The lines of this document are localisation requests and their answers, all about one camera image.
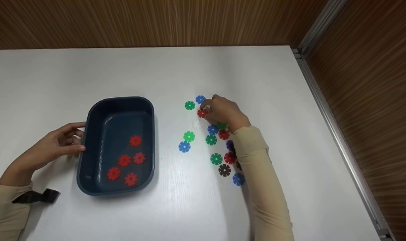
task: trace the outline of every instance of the tray rim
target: tray rim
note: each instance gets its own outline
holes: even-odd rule
[[[130,188],[130,189],[124,189],[124,190],[120,190],[120,191],[113,191],[113,192],[89,192],[81,185],[80,178],[79,178],[79,174],[80,174],[80,171],[81,171],[81,160],[82,160],[82,157],[83,157],[83,152],[80,152],[80,154],[79,154],[79,162],[78,162],[78,170],[77,170],[77,176],[76,176],[77,185],[78,185],[78,187],[80,188],[80,190],[82,192],[84,192],[85,194],[90,195],[90,196],[115,195],[115,194],[138,191],[138,190],[143,189],[146,186],[148,186],[148,184],[151,182],[151,180],[154,177],[154,169],[155,169],[155,162],[156,162],[156,157],[155,157],[155,152],[156,152],[156,149],[155,149],[156,148],[155,118],[156,117],[154,115],[154,106],[151,103],[151,101],[149,101],[147,98],[142,97],[142,96],[122,96],[122,97],[111,97],[111,98],[101,99],[100,101],[96,102],[92,106],[92,108],[90,108],[90,111],[87,114],[86,125],[90,121],[90,114],[92,113],[92,111],[94,110],[94,108],[97,105],[101,104],[102,102],[113,100],[113,99],[141,99],[141,100],[146,101],[150,105],[150,107],[151,107],[151,115],[153,116],[153,119],[152,119],[152,121],[153,121],[153,124],[152,124],[152,127],[153,127],[153,143],[152,143],[153,152],[151,153],[151,155],[153,156],[153,164],[152,164],[152,167],[151,167],[151,173],[149,174],[149,177],[147,178],[147,180],[145,180],[145,182],[142,183],[142,185],[137,186],[137,187],[133,187],[133,188]],[[87,132],[84,129],[84,135],[83,135],[83,137],[81,139],[81,142],[83,144],[85,143],[86,135],[87,135]]]

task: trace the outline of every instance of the dark blue tray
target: dark blue tray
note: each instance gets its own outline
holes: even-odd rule
[[[103,99],[89,111],[83,136],[86,150],[80,154],[77,183],[88,195],[111,195],[144,188],[154,175],[155,148],[154,107],[143,97],[118,97]],[[132,136],[140,136],[142,143],[131,146]],[[136,153],[146,156],[143,164],[133,162]],[[118,159],[129,155],[131,163],[121,167]],[[120,169],[116,180],[109,180],[108,170]],[[133,186],[125,184],[127,174],[137,175]]]

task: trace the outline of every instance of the wooden wall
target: wooden wall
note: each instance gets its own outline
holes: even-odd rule
[[[397,241],[406,240],[406,0],[349,0],[307,59]]]
[[[327,0],[0,0],[0,49],[298,46]]]

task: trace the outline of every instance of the hand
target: hand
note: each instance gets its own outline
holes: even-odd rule
[[[232,132],[242,128],[250,126],[248,117],[238,108],[238,105],[221,97],[217,94],[212,96],[212,99],[205,99],[200,105],[200,109],[204,109],[209,106],[209,114],[206,115],[206,119],[211,121],[223,122],[230,126]]]
[[[49,132],[10,164],[0,178],[0,185],[26,186],[34,171],[62,155],[84,151],[86,148],[78,138],[83,136],[83,132],[78,128],[85,125],[85,122],[69,123]]]

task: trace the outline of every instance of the beige shirt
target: beige shirt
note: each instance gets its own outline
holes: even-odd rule
[[[255,241],[293,241],[292,223],[282,187],[270,161],[261,131],[240,128],[232,136],[255,216]],[[29,204],[12,200],[32,189],[29,186],[0,185],[0,241],[16,241],[26,225]]]

